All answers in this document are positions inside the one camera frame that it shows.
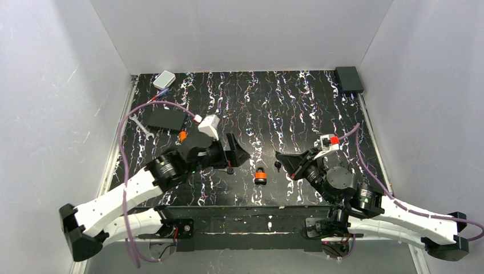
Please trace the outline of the orange black padlock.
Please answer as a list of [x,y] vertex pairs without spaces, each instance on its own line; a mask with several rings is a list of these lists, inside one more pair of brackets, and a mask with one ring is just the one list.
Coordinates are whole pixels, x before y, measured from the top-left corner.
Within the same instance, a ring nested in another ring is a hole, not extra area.
[[267,174],[263,167],[257,167],[254,176],[254,184],[257,186],[265,186],[267,184]]

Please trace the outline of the black keys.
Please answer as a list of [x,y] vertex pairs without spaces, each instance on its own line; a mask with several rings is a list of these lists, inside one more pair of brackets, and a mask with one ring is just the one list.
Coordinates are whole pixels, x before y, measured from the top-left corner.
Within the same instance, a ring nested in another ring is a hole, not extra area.
[[274,167],[277,170],[277,172],[280,173],[280,171],[282,169],[282,163],[280,161],[275,161],[274,162]]

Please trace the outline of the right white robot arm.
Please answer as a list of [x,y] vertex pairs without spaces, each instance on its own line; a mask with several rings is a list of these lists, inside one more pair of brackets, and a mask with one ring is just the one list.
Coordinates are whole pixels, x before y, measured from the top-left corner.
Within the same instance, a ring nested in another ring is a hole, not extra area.
[[424,249],[445,261],[458,261],[469,254],[468,240],[459,236],[466,224],[456,220],[462,213],[437,215],[380,195],[369,184],[357,182],[347,168],[326,168],[323,155],[315,148],[302,154],[276,153],[291,179],[305,179],[330,206],[326,218],[305,227],[305,237],[383,237]]

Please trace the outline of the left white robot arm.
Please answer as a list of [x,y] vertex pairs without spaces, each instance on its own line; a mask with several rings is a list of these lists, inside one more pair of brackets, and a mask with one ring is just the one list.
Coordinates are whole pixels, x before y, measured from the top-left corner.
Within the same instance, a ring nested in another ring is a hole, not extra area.
[[204,133],[191,134],[181,145],[166,149],[148,162],[127,183],[90,202],[60,207],[62,231],[74,261],[85,261],[103,247],[129,236],[174,236],[180,230],[179,222],[165,206],[135,214],[129,210],[185,183],[192,174],[206,168],[242,166],[250,154],[238,144],[234,134],[227,133],[226,137],[228,150],[221,140]]

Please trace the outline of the single black key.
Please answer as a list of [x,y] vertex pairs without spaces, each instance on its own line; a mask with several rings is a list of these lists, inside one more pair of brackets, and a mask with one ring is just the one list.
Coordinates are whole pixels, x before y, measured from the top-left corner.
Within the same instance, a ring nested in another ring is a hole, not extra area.
[[235,171],[232,167],[221,168],[221,169],[217,169],[217,170],[220,171],[220,172],[225,172],[229,175],[233,175],[235,173]]

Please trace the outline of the black flat box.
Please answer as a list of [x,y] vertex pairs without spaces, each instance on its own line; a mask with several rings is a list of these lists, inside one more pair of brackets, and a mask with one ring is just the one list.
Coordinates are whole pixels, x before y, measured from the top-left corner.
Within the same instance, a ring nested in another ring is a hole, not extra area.
[[188,115],[183,111],[159,108],[153,111],[146,124],[147,127],[158,130],[180,132],[184,129],[187,119]]

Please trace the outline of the black front base bar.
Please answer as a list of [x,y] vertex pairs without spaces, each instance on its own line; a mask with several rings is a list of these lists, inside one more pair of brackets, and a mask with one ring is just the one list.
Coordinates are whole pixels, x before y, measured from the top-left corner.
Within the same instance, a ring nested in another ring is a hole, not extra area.
[[173,206],[168,210],[181,229],[179,252],[203,250],[299,249],[321,252],[321,240],[301,234],[306,219],[324,219],[328,206]]

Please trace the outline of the red blue screwdriver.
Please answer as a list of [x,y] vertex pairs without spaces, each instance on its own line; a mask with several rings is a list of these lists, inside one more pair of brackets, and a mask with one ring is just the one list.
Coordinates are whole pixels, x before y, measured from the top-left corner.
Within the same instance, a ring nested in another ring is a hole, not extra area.
[[159,90],[158,93],[149,100],[149,102],[153,102],[153,101],[158,100],[159,98],[165,96],[169,92],[169,90],[170,89],[168,87],[165,87],[165,88]]

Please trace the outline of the silver wrench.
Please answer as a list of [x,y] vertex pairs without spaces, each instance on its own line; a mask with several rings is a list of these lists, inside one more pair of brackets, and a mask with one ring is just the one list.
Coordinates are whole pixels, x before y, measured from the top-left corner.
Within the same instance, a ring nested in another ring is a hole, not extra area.
[[142,125],[142,123],[138,120],[138,117],[136,114],[132,114],[131,116],[129,116],[129,119],[133,121],[140,128],[140,130],[145,134],[146,140],[154,139],[154,134],[151,133],[145,126]]

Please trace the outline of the white rounded box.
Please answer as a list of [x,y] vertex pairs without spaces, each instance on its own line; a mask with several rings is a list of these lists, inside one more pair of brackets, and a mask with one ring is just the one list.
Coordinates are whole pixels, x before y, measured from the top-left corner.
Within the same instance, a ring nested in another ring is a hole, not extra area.
[[153,86],[159,90],[168,88],[176,79],[176,75],[170,71],[163,71],[158,77],[152,82]]

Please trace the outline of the black box in corner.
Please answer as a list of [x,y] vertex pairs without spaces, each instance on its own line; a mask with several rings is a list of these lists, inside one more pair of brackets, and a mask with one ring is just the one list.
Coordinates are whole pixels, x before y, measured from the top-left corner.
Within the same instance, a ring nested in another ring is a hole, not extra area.
[[364,85],[354,66],[340,66],[334,70],[336,82],[345,95],[355,95],[364,92]]

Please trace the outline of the orange handled screwdriver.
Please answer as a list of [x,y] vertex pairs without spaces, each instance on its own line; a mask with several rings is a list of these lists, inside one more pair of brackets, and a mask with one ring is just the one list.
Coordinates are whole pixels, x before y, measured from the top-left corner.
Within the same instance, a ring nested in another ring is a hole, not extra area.
[[180,131],[179,132],[179,142],[183,143],[186,138],[187,138],[187,132],[186,131]]

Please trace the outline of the right aluminium rail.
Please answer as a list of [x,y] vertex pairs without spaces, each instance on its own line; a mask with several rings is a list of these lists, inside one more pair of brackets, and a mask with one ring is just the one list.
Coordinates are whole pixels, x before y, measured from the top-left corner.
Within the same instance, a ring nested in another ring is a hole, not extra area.
[[[389,176],[388,176],[387,170],[384,166],[382,156],[381,156],[380,151],[378,149],[376,136],[375,136],[375,133],[374,133],[374,129],[372,127],[372,123],[371,123],[371,120],[370,120],[370,117],[369,117],[368,108],[366,106],[364,96],[362,94],[359,94],[358,100],[360,102],[360,109],[361,109],[361,111],[364,115],[364,122],[363,122],[364,125],[363,125],[363,129],[361,130],[362,131],[361,135],[366,134],[366,135],[369,136],[369,138],[372,142],[373,151],[376,154],[376,159],[378,161],[378,166],[379,166],[379,169],[380,169],[380,171],[378,172],[378,175],[381,174],[382,183],[385,186],[385,189],[390,194],[393,195],[392,186],[391,186],[391,183],[389,181]],[[427,273],[427,274],[429,274],[430,270],[429,270],[429,267],[427,265],[426,259],[424,257],[423,250],[418,249],[413,245],[408,245],[408,247],[409,247],[410,254],[411,254],[411,257],[412,257],[412,261],[413,261],[413,264],[415,266],[417,273]]]

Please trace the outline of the aluminium rail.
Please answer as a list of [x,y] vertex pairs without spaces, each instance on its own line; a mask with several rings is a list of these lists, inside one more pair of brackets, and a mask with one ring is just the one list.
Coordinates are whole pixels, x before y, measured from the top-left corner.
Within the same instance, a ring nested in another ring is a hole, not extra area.
[[[126,126],[121,121],[123,120],[123,117],[126,114],[128,114],[128,112],[131,109],[138,82],[139,82],[139,76],[138,75],[132,75],[131,76],[131,86],[130,86],[130,89],[129,89],[129,92],[128,92],[128,95],[127,95],[127,99],[124,103],[122,114],[121,114],[121,117],[120,117],[120,120],[119,120],[119,123],[118,123],[118,126],[121,126],[122,129],[125,129]],[[100,187],[99,187],[99,191],[96,195],[96,198],[101,197],[102,195],[104,195],[106,192],[108,192],[110,190],[112,177],[113,177],[114,172],[116,171],[116,163],[118,161],[118,155],[119,155],[118,133],[115,132],[115,139],[114,139],[114,142],[112,144],[112,147],[111,147],[108,159],[107,159],[107,164],[106,164],[106,167],[105,167],[105,170],[104,170],[104,174],[103,174],[101,184],[100,184]],[[84,273],[85,270],[86,270],[87,263],[88,263],[87,260],[81,261],[81,262],[73,262],[71,270],[70,270],[70,274]]]
[[[387,170],[384,166],[382,156],[381,156],[380,151],[378,149],[376,136],[375,136],[375,133],[374,133],[374,129],[372,127],[372,123],[371,123],[371,120],[370,120],[370,117],[369,117],[368,108],[366,106],[364,96],[362,94],[359,94],[358,100],[360,102],[360,109],[361,109],[361,111],[364,115],[364,122],[363,122],[364,125],[363,125],[363,129],[361,130],[362,131],[361,135],[366,134],[366,135],[369,136],[369,138],[372,142],[373,151],[376,154],[376,159],[378,161],[378,166],[379,166],[379,169],[380,169],[380,171],[378,172],[378,175],[381,174],[382,183],[385,186],[385,189],[390,194],[393,195],[392,186],[391,186],[391,183],[389,181],[389,176],[388,176]],[[412,257],[412,261],[413,261],[413,264],[415,266],[417,273],[427,273],[427,274],[429,274],[430,270],[429,270],[429,267],[427,265],[426,259],[424,257],[423,250],[418,249],[413,245],[408,245],[408,247],[409,247],[410,254],[411,254],[411,257]]]

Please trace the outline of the left aluminium rail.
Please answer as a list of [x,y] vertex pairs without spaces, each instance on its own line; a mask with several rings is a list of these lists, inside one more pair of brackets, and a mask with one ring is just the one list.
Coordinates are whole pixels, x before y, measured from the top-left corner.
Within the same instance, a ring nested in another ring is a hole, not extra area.
[[[130,86],[130,89],[129,89],[129,92],[128,92],[128,95],[127,95],[127,99],[124,103],[122,114],[121,114],[121,117],[120,117],[120,120],[119,120],[119,123],[118,123],[118,126],[121,126],[122,129],[125,129],[126,126],[121,121],[123,120],[123,117],[126,114],[128,114],[128,112],[131,109],[138,82],[139,82],[139,76],[138,75],[132,75],[131,76],[131,86]],[[119,155],[118,133],[115,132],[115,139],[114,139],[114,142],[112,144],[112,147],[111,147],[108,159],[107,159],[107,164],[106,164],[106,167],[105,167],[105,170],[104,170],[104,174],[103,174],[101,184],[100,184],[100,187],[99,187],[99,191],[96,195],[96,198],[101,197],[102,195],[104,195],[106,192],[108,192],[110,190],[112,177],[113,177],[114,172],[116,171],[116,163],[118,161],[118,155]],[[84,273],[85,270],[86,270],[87,263],[88,263],[87,260],[81,261],[81,262],[73,262],[71,270],[70,270],[70,274]]]

